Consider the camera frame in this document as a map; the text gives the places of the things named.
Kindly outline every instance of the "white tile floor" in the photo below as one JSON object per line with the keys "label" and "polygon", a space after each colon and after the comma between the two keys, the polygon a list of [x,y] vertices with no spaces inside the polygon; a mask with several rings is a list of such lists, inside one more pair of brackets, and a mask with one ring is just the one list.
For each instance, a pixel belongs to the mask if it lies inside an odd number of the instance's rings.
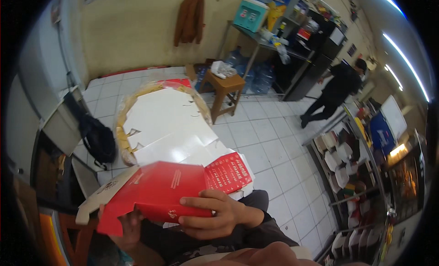
{"label": "white tile floor", "polygon": [[[184,75],[184,67],[154,70],[155,73]],[[152,71],[135,71],[92,80],[84,93],[91,113],[113,128],[118,103],[148,81]],[[201,94],[211,106],[212,93]],[[312,104],[312,99],[280,102],[277,96],[243,96],[235,115],[217,118],[213,130],[228,148],[243,153],[255,173],[255,188],[268,192],[268,213],[282,231],[316,256],[326,239],[336,229],[333,210],[327,206],[328,193],[307,149],[301,144],[327,121],[311,122],[300,128],[299,115]],[[83,145],[75,154],[98,171],[100,184],[126,168],[120,159],[102,171],[93,164]]]}

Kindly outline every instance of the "black refrigerator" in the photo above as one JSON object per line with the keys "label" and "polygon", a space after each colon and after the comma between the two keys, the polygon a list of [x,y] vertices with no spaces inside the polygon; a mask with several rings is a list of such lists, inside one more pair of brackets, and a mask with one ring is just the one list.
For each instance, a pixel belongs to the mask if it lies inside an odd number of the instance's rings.
{"label": "black refrigerator", "polygon": [[304,40],[306,47],[296,41],[290,49],[301,54],[314,51],[309,61],[291,58],[290,64],[283,65],[278,56],[274,59],[276,84],[273,87],[277,92],[285,93],[284,101],[298,101],[304,98],[330,67],[347,41],[344,33],[334,22],[311,10],[308,16],[319,24],[319,30],[312,34],[309,40]]}

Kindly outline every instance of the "ceiling light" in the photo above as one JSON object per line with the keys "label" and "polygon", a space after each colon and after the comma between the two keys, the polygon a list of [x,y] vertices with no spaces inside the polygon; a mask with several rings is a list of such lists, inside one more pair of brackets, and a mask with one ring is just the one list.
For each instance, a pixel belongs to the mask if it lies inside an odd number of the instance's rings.
{"label": "ceiling light", "polygon": [[395,42],[393,42],[392,39],[390,39],[390,37],[388,37],[385,33],[383,33],[383,36],[394,46],[394,48],[398,51],[398,53],[402,56],[402,58],[404,59],[404,61],[407,63],[407,65],[409,66],[410,70],[413,72],[414,77],[416,77],[416,80],[418,81],[420,88],[422,89],[422,92],[425,95],[425,99],[427,100],[427,102],[430,102],[430,99],[428,99],[428,95],[427,92],[425,92],[424,86],[422,85],[422,82],[418,76],[418,74],[416,73],[416,71],[414,70],[412,64],[409,62],[409,60],[407,59],[407,57],[403,54],[403,52],[401,51],[401,49],[398,48],[398,46],[395,44]]}
{"label": "ceiling light", "polygon": [[392,6],[394,6],[404,17],[406,17],[406,15],[403,13],[403,11],[401,11],[401,9],[395,4],[395,2],[393,2],[392,0],[386,0],[387,2],[389,2],[390,4],[392,4]]}
{"label": "ceiling light", "polygon": [[402,91],[403,86],[401,85],[401,82],[399,82],[398,77],[396,77],[395,73],[392,71],[392,69],[387,64],[385,65],[385,68],[387,68],[387,70],[392,73],[392,76],[396,79],[396,82],[398,82],[398,84],[399,84],[399,89]]}

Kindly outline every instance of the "black bag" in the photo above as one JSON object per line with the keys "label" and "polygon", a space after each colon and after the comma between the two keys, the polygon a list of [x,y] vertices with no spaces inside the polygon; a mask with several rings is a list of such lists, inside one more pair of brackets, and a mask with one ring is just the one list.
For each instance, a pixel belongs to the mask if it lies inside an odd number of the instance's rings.
{"label": "black bag", "polygon": [[104,163],[112,163],[116,158],[113,132],[99,120],[85,114],[80,121],[80,133],[85,148],[94,157],[94,164],[107,171]]}

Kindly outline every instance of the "red cardboard box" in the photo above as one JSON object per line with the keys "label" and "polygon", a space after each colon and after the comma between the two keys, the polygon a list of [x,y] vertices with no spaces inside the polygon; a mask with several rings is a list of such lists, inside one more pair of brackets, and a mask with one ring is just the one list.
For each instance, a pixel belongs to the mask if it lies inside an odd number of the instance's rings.
{"label": "red cardboard box", "polygon": [[133,166],[103,185],[81,204],[77,224],[87,224],[89,214],[106,204],[97,231],[122,236],[119,216],[136,206],[150,221],[178,223],[181,215],[211,217],[211,211],[180,205],[181,197],[198,197],[205,189],[232,193],[252,181],[238,153],[224,155],[209,166],[158,161]]}

